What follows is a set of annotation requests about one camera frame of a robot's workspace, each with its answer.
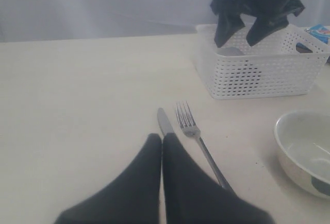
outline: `fork tines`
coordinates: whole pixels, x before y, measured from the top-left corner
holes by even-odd
[[[176,103],[176,117],[180,124],[180,127],[192,127],[195,126],[195,120],[192,117],[188,102],[182,104],[180,102]]]

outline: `bowl rim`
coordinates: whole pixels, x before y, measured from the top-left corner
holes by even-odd
[[[303,166],[302,164],[300,164],[296,159],[294,159],[288,152],[287,150],[284,148],[284,146],[282,145],[279,137],[278,137],[278,133],[277,133],[277,128],[278,128],[278,123],[286,116],[289,115],[293,115],[293,114],[297,114],[297,113],[304,113],[304,114],[316,114],[316,115],[322,115],[322,116],[329,116],[330,117],[330,113],[322,113],[320,111],[312,111],[312,110],[294,110],[291,112],[287,112],[285,114],[283,114],[281,117],[279,117],[279,119],[276,121],[275,125],[274,125],[274,136],[275,136],[275,140],[278,144],[278,146],[281,148],[281,150],[283,151],[283,153],[296,165],[298,166],[300,169],[302,169],[303,171],[309,173],[311,176],[313,176],[314,178],[317,178],[327,184],[330,184],[330,180],[323,178],[322,176],[319,176],[315,173],[313,173],[311,170],[309,170],[308,168],[306,168],[305,166]]]

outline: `white wall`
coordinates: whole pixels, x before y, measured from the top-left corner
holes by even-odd
[[[216,22],[211,0],[0,0],[5,41],[121,37],[193,32]],[[330,0],[302,0],[306,10],[290,22],[330,25]]]

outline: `fork handle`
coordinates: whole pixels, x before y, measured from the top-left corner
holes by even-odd
[[[201,137],[197,138],[197,143],[199,144],[199,146],[201,147],[208,163],[210,164],[214,174],[216,175],[216,178],[219,182],[219,184],[226,190],[230,191],[231,193],[233,193],[234,195],[235,192],[233,190],[233,188],[230,186],[230,184],[228,183],[228,181],[226,180],[226,178],[223,176],[223,174],[221,173],[220,169],[218,168],[218,166],[216,165],[214,159],[212,158],[210,152],[208,151],[203,139]]]

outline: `white basket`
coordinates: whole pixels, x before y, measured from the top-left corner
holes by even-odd
[[[214,43],[216,25],[198,25],[199,54],[195,66],[215,99],[242,99],[307,94],[330,55],[330,47],[303,29],[287,28],[250,47],[246,34],[238,31],[222,47],[236,47],[244,56],[221,56]],[[313,53],[300,54],[302,43]]]

